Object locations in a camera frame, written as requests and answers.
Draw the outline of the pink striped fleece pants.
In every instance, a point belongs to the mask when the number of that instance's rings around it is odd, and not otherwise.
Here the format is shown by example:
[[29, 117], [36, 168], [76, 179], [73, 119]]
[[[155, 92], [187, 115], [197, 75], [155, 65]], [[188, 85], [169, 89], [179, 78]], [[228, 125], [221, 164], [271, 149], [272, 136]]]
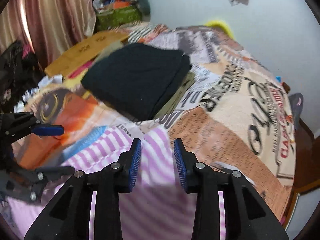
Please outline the pink striped fleece pants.
[[[73, 166], [86, 173], [100, 171], [127, 151], [133, 139], [119, 127], [100, 126], [74, 144], [55, 150], [49, 158], [44, 149], [60, 137], [26, 138], [30, 144], [21, 165]], [[142, 136], [142, 157], [133, 191], [119, 197], [124, 239], [191, 239], [196, 195], [186, 194], [178, 179], [167, 133], [156, 128]]]

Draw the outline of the wooden lap desk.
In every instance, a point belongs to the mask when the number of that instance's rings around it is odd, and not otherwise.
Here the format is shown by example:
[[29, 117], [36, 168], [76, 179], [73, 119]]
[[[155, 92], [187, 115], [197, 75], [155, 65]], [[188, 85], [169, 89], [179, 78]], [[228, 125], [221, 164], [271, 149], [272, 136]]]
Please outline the wooden lap desk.
[[65, 51], [47, 66], [44, 72], [49, 77], [59, 74], [67, 77], [88, 61], [96, 58], [105, 47], [113, 42], [127, 41], [128, 38], [129, 35], [123, 32], [108, 30], [97, 32]]

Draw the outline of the black folded garment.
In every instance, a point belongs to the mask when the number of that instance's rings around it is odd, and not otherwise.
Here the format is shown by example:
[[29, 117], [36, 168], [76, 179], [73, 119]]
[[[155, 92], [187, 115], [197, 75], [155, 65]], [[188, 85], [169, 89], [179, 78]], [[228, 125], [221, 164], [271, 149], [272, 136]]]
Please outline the black folded garment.
[[145, 121], [174, 96], [190, 70], [182, 50], [132, 43], [93, 64], [81, 84], [100, 101]]

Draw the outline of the printed newspaper pattern bedspread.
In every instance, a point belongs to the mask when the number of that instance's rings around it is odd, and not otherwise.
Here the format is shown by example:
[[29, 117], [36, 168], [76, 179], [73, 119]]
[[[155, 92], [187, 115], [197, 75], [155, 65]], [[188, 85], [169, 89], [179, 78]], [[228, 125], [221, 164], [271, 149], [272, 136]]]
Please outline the printed newspaper pattern bedspread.
[[[111, 31], [128, 34], [131, 42], [152, 43], [175, 34], [208, 35], [217, 61], [196, 63], [193, 71], [198, 80], [208, 80], [214, 74], [217, 80], [204, 92], [189, 89], [171, 114], [148, 121], [125, 117], [82, 92], [79, 85], [48, 85], [27, 104], [28, 110], [39, 113], [48, 99], [62, 102], [51, 107], [49, 115], [56, 124], [65, 126], [65, 133], [57, 136], [59, 142], [49, 143], [44, 156], [49, 158], [55, 150], [74, 144], [95, 127], [119, 127], [132, 139], [140, 140], [153, 129], [162, 128], [172, 150], [174, 140], [180, 138], [199, 161], [239, 168], [253, 180], [276, 217], [282, 218], [294, 181], [296, 143], [289, 98], [272, 74], [242, 46], [212, 28], [168, 30], [142, 22]], [[20, 165], [30, 147], [27, 137], [12, 146]]]

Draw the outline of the pink gold striped curtain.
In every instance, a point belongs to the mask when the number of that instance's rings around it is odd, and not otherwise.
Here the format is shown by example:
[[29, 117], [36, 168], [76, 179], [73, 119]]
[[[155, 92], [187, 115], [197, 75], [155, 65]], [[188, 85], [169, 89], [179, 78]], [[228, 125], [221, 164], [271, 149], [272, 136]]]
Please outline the pink gold striped curtain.
[[95, 22], [92, 0], [10, 0], [1, 12], [1, 51], [20, 40], [46, 68], [92, 36]]

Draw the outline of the grey backpack on floor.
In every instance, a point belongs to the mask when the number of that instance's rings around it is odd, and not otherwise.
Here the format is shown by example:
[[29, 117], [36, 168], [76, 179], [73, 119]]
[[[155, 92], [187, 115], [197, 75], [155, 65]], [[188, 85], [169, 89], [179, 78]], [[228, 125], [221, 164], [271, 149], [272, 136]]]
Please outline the grey backpack on floor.
[[301, 93], [295, 93], [289, 96], [289, 102], [292, 111], [295, 130], [299, 127], [300, 115], [303, 111], [304, 97]]

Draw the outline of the green storage basket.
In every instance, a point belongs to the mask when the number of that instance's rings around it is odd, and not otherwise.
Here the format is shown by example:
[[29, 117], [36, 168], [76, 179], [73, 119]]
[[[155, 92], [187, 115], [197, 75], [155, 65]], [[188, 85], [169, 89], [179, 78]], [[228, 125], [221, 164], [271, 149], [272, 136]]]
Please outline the green storage basket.
[[123, 24], [141, 20], [142, 13], [135, 5], [113, 9], [97, 14], [97, 30], [108, 30]]

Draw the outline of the olive folded garment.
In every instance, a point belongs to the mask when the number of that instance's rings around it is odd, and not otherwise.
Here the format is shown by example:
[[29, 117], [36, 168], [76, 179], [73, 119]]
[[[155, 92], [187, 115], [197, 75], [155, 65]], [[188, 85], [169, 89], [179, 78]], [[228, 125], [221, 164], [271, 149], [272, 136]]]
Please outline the olive folded garment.
[[188, 72], [183, 79], [180, 87], [175, 94], [165, 103], [165, 105], [156, 113], [154, 119], [160, 118], [166, 114], [171, 114], [177, 107], [180, 100], [183, 98], [186, 91], [195, 83], [195, 74]]

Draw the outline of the yellow foam headboard arch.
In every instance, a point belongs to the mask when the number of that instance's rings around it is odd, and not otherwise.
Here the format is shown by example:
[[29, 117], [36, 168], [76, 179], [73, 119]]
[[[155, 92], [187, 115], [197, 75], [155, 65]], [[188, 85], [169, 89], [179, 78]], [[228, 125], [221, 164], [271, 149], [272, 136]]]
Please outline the yellow foam headboard arch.
[[223, 31], [228, 37], [234, 39], [233, 32], [231, 28], [228, 26], [227, 23], [221, 20], [211, 20], [205, 23], [205, 26], [215, 28], [215, 29], [220, 29]]

